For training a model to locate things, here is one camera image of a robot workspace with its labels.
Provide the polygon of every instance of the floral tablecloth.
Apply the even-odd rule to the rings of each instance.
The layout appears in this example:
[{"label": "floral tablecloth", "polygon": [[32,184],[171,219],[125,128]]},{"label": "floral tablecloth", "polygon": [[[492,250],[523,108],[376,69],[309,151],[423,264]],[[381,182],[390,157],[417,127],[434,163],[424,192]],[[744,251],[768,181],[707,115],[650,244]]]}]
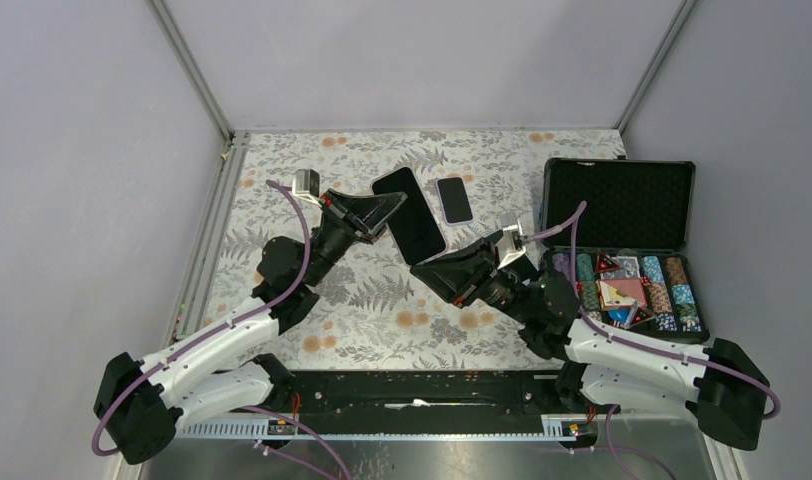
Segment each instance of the floral tablecloth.
[{"label": "floral tablecloth", "polygon": [[[436,218],[439,177],[460,176],[475,219],[441,222],[448,251],[496,230],[504,212],[532,232],[551,157],[615,158],[624,146],[615,130],[262,133],[253,134],[223,239],[206,307],[208,324],[250,295],[262,246],[285,235],[302,239],[288,202],[265,185],[289,184],[299,168],[321,174],[321,191],[370,194],[371,182],[402,166],[418,176]],[[310,227],[320,211],[304,204]],[[535,252],[530,252],[536,261]],[[317,288],[309,316],[277,340],[239,356],[272,352],[289,369],[539,369],[557,368],[530,353],[519,324],[481,302],[458,309],[409,274],[390,234],[355,245]]]}]

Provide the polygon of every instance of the case lid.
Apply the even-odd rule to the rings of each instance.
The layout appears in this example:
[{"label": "case lid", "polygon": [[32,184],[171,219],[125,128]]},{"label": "case lid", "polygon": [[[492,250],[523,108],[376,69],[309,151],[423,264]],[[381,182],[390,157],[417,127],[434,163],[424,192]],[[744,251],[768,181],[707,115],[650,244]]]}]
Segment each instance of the case lid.
[{"label": "case lid", "polygon": [[[542,227],[561,223],[585,200],[578,247],[680,250],[694,173],[692,162],[550,159],[544,167]],[[571,229],[547,242],[570,246]]]}]

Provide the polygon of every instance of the smartphone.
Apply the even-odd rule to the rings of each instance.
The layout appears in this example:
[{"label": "smartphone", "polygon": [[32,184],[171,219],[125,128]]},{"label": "smartphone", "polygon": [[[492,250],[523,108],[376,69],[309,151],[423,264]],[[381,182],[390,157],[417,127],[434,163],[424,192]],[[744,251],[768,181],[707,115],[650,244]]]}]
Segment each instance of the smartphone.
[{"label": "smartphone", "polygon": [[371,190],[377,195],[406,193],[406,201],[388,219],[388,228],[407,265],[417,265],[447,249],[444,236],[411,168],[403,167],[374,180]]},{"label": "smartphone", "polygon": [[435,188],[441,199],[444,221],[448,225],[464,225],[474,219],[468,194],[465,193],[465,182],[460,177],[439,178],[435,182]]}]

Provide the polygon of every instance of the white wall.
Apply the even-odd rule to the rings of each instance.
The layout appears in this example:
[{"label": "white wall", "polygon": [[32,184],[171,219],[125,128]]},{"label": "white wall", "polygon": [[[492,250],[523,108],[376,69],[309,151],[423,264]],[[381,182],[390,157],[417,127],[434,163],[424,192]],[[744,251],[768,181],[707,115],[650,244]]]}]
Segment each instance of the white wall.
[{"label": "white wall", "polygon": [[0,2],[0,480],[106,474],[105,363],[159,347],[220,145],[145,2]]},{"label": "white wall", "polygon": [[238,129],[610,127],[680,0],[169,0]]},{"label": "white wall", "polygon": [[701,4],[625,141],[698,163],[704,312],[783,400],[744,454],[751,480],[812,478],[812,0]]}]

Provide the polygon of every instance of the open case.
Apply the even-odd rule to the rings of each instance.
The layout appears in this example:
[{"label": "open case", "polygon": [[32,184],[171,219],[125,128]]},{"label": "open case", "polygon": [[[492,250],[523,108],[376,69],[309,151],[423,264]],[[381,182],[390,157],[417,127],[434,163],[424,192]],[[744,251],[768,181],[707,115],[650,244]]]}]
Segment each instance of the open case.
[{"label": "open case", "polygon": [[[694,173],[691,162],[547,161],[542,228],[570,217],[581,201],[588,204],[579,220],[576,278],[572,281],[577,283],[590,317],[619,323],[621,309],[604,306],[608,303],[606,286],[632,287],[636,282],[632,279],[637,278],[641,284],[636,286],[637,296],[644,296],[639,300],[655,318],[632,327],[633,332],[684,343],[709,338],[698,288],[681,253],[687,239]],[[570,276],[570,243],[570,229],[544,242],[552,251],[544,258],[552,259],[566,276]],[[604,254],[607,263],[616,260],[621,268],[598,272],[598,261]]]}]

